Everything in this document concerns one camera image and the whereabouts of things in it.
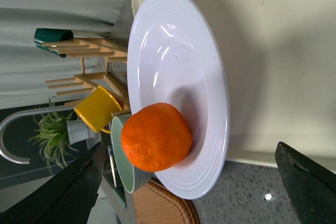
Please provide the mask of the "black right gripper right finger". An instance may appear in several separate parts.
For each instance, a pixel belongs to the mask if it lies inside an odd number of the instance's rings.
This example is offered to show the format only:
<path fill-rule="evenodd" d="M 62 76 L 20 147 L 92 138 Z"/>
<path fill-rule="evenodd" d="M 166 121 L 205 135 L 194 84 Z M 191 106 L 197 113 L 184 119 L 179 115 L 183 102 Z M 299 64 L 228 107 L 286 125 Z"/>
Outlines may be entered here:
<path fill-rule="evenodd" d="M 275 160 L 301 223 L 335 223 L 335 174 L 284 142 Z"/>

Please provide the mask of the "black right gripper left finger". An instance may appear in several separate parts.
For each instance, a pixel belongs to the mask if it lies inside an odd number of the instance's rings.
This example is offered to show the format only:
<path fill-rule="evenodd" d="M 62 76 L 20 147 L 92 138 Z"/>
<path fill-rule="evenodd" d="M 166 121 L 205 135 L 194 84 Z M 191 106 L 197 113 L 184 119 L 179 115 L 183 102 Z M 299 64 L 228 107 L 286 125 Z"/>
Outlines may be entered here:
<path fill-rule="evenodd" d="M 87 223 L 102 180 L 97 143 L 32 194 L 1 213 L 1 223 Z"/>

